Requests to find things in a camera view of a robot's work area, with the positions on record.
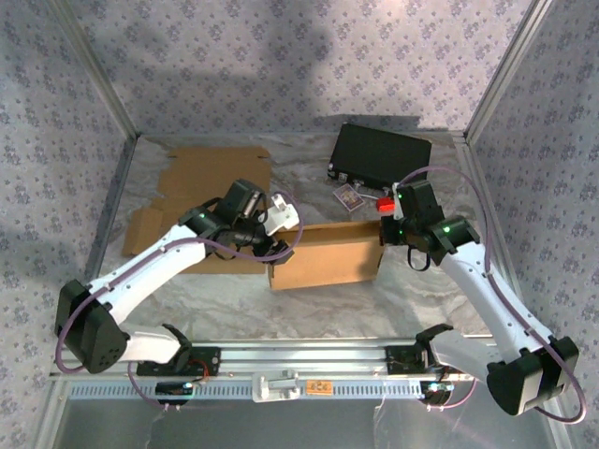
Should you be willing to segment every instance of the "flattened cardboard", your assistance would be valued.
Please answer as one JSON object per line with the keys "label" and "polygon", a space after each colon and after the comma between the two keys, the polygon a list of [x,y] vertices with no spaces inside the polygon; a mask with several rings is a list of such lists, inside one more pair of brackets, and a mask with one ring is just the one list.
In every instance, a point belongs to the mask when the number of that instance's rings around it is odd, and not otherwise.
{"label": "flattened cardboard", "polygon": [[[123,255],[143,252],[186,211],[216,196],[223,197],[237,179],[251,181],[266,192],[270,189],[270,155],[262,147],[185,147],[171,151],[168,157],[172,159],[170,167],[160,173],[157,185],[162,196],[154,198],[150,207],[133,212]],[[248,248],[242,251],[251,253]],[[265,269],[258,262],[211,256],[183,273],[261,274]]]}
{"label": "flattened cardboard", "polygon": [[[269,266],[270,288],[314,287],[371,281],[376,278],[384,247],[378,221],[305,226],[294,255],[285,264]],[[292,242],[296,230],[277,233]]]}

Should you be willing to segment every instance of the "small card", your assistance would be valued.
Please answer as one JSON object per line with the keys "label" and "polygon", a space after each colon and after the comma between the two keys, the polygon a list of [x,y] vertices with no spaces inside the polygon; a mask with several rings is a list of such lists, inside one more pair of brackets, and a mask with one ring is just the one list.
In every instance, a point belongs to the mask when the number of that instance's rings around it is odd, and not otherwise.
{"label": "small card", "polygon": [[339,199],[350,212],[356,210],[365,202],[359,193],[349,184],[342,185],[340,188],[334,190],[333,194],[337,196],[337,199]]}

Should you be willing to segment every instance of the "patterned wall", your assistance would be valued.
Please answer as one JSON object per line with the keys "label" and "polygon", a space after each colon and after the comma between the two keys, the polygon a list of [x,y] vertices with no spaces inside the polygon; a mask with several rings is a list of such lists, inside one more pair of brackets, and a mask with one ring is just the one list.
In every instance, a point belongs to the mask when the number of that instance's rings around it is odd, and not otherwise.
{"label": "patterned wall", "polygon": [[124,138],[45,2],[0,2],[0,60],[0,447],[25,447]]}
{"label": "patterned wall", "polygon": [[138,130],[197,134],[464,129],[530,0],[71,3]]}
{"label": "patterned wall", "polygon": [[528,305],[578,345],[599,447],[599,3],[550,13],[475,149]]}

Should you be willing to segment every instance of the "black case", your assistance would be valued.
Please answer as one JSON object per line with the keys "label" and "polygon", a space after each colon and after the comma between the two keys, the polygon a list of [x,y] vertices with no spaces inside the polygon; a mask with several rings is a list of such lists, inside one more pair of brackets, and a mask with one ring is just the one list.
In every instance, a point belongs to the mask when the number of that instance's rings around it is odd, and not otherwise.
{"label": "black case", "polygon": [[[345,123],[329,162],[329,177],[373,189],[391,188],[431,160],[432,144],[378,129]],[[426,173],[414,181],[426,180]]]}

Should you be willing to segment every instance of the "red object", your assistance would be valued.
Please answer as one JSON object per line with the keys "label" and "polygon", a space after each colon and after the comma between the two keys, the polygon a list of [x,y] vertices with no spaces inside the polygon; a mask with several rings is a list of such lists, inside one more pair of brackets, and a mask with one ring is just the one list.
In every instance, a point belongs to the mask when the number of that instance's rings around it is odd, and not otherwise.
{"label": "red object", "polygon": [[376,200],[376,209],[379,212],[392,212],[395,210],[395,201],[388,196]]}

